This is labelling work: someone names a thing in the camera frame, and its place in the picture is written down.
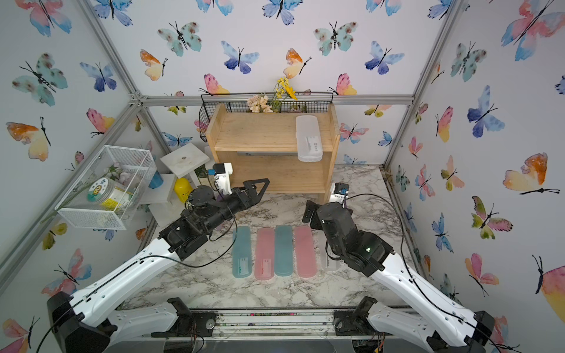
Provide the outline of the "teal pencil case shelf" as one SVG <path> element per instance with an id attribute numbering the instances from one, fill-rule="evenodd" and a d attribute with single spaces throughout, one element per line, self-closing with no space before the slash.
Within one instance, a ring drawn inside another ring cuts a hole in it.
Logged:
<path id="1" fill-rule="evenodd" d="M 232 236 L 232 275 L 234 278 L 246 278 L 252 273 L 251 229 L 238 227 Z"/>
<path id="2" fill-rule="evenodd" d="M 293 229 L 288 225 L 275 228 L 275 267 L 278 277 L 289 277 L 294 272 Z"/>

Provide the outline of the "pink pencil case shelf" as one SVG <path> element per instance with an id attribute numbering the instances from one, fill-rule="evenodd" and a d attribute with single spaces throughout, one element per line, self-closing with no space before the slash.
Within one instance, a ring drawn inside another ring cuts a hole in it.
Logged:
<path id="1" fill-rule="evenodd" d="M 314 277 L 317 273 L 316 251 L 312 229 L 309 226 L 294 229 L 294 249 L 298 276 L 305 279 Z"/>
<path id="2" fill-rule="evenodd" d="M 255 278 L 270 280 L 275 275 L 275 230 L 261 228 L 257 232 L 255 247 Z"/>

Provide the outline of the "pink pencil case top shelf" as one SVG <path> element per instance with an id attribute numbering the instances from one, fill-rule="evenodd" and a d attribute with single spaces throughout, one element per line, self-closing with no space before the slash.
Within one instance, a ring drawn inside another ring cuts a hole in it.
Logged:
<path id="1" fill-rule="evenodd" d="M 261 228 L 257 232 L 255 247 L 255 278 L 270 280 L 275 275 L 275 230 Z"/>

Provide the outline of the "white pencil case top shelf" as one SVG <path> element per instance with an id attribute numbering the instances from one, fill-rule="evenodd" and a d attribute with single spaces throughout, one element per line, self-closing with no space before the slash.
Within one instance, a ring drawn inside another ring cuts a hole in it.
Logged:
<path id="1" fill-rule="evenodd" d="M 316 116 L 296 117 L 297 156 L 299 161 L 316 163 L 322 160 L 322 136 Z"/>

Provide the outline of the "teal pencil case top shelf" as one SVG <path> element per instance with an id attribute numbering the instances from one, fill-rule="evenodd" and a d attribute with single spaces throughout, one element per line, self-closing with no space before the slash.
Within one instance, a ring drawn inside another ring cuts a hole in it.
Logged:
<path id="1" fill-rule="evenodd" d="M 234 278 L 246 278 L 252 273 L 251 229 L 238 227 L 232 236 L 232 275 Z"/>

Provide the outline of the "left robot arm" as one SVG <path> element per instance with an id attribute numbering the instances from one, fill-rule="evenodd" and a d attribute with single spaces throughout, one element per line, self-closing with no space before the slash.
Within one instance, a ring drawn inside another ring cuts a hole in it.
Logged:
<path id="1" fill-rule="evenodd" d="M 269 183 L 267 178 L 247 180 L 222 200 L 216 199 L 211 187 L 198 187 L 188 198 L 189 208 L 136 256 L 87 288 L 51 297 L 47 302 L 49 331 L 61 351 L 103 352 L 146 334 L 191 334 L 192 313 L 179 298 L 141 310 L 119 311 L 117 307 L 161 272 L 182 264 L 236 213 L 258 204 Z"/>

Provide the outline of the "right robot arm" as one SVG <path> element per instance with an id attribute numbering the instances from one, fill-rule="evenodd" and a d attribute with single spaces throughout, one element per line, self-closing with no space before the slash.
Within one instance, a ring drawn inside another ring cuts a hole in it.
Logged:
<path id="1" fill-rule="evenodd" d="M 414 272 L 384 239 L 360 230 L 341 203 L 308 202 L 303 222 L 325 234 L 335 258 L 385 285 L 416 311 L 408 314 L 364 297 L 350 317 L 354 330 L 391 334 L 427 352 L 486 351 L 494 317 L 469 310 L 443 294 Z"/>

